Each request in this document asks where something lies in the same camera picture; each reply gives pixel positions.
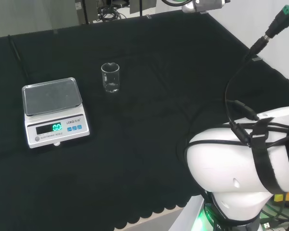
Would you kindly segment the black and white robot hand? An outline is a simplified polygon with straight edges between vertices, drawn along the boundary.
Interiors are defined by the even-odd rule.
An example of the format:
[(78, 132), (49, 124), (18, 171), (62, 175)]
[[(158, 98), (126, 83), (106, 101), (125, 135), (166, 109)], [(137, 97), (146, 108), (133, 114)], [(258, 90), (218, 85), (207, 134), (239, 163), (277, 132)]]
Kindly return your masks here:
[(162, 0), (168, 6), (181, 7), (184, 13), (200, 13), (221, 9), (230, 0)]

